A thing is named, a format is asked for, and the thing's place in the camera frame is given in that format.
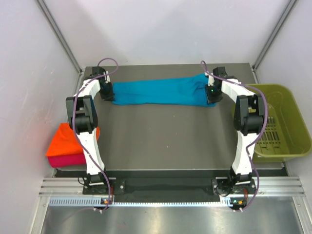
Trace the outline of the blue t shirt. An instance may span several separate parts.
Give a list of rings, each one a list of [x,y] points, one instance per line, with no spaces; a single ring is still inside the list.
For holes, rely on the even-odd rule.
[[[116,82],[113,84],[115,105],[171,104],[213,107],[205,92],[208,79],[204,74],[187,78],[167,78]]]

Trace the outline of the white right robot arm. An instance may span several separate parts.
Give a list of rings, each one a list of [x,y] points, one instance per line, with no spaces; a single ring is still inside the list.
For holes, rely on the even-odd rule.
[[[227,76],[224,67],[213,72],[204,68],[208,83],[205,92],[209,104],[215,104],[227,95],[234,103],[233,124],[237,132],[235,158],[225,182],[218,182],[215,192],[222,189],[229,193],[239,193],[254,186],[252,179],[252,158],[256,143],[262,137],[267,125],[268,107],[265,96],[258,89],[245,85],[235,77]]]

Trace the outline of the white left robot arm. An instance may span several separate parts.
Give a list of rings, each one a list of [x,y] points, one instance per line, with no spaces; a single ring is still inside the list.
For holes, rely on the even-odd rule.
[[[108,72],[100,66],[92,67],[91,75],[83,81],[79,91],[66,98],[66,109],[70,128],[83,149],[86,161],[83,194],[111,195],[111,182],[105,173],[105,164],[98,147],[98,116],[94,104],[97,94],[104,101],[114,100],[113,85]]]

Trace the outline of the orange folded t shirt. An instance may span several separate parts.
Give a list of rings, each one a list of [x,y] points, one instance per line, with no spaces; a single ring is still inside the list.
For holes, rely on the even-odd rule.
[[[65,156],[83,154],[83,148],[78,143],[74,131],[68,123],[61,123],[48,147],[46,156]]]

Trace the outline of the pink folded t shirt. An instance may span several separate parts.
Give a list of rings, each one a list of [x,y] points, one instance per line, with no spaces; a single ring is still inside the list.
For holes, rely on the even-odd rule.
[[[48,156],[47,159],[53,168],[86,164],[84,154]]]

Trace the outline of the olive green plastic basket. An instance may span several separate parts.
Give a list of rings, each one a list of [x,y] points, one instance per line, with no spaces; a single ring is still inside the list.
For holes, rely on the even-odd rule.
[[[312,151],[312,139],[292,92],[279,84],[251,84],[268,104],[265,133],[255,145],[253,162],[285,162]]]

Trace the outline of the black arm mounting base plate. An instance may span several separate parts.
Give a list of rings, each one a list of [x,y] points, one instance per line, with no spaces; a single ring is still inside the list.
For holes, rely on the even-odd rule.
[[[225,194],[215,192],[218,182],[228,178],[227,170],[108,170],[112,199],[117,202],[212,202],[219,196],[255,192],[255,185]],[[57,170],[57,178],[77,178],[84,184],[85,171]]]

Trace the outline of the aluminium frame rail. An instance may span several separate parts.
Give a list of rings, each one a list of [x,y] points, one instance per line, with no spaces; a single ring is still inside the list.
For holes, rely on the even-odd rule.
[[[44,178],[39,195],[76,196],[82,195],[83,188],[77,178]]]

